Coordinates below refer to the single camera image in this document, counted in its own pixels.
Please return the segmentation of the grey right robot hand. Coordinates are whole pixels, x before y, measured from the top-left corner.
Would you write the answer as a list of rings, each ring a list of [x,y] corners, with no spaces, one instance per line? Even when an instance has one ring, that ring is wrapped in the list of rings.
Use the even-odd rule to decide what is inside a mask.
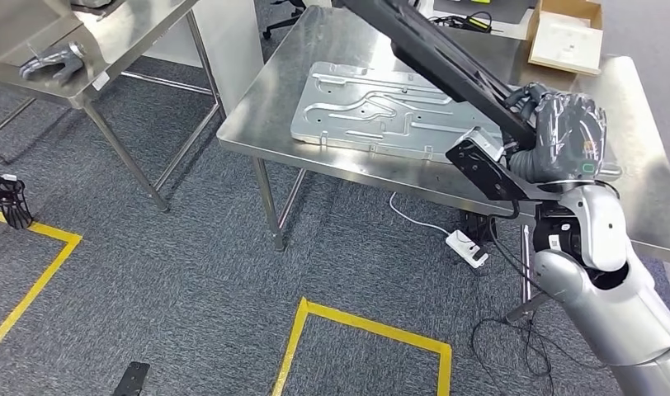
[[[519,103],[524,121],[535,118],[536,143],[507,160],[513,173],[530,183],[596,178],[604,160],[607,119],[592,97],[531,82],[503,101],[506,108]]]

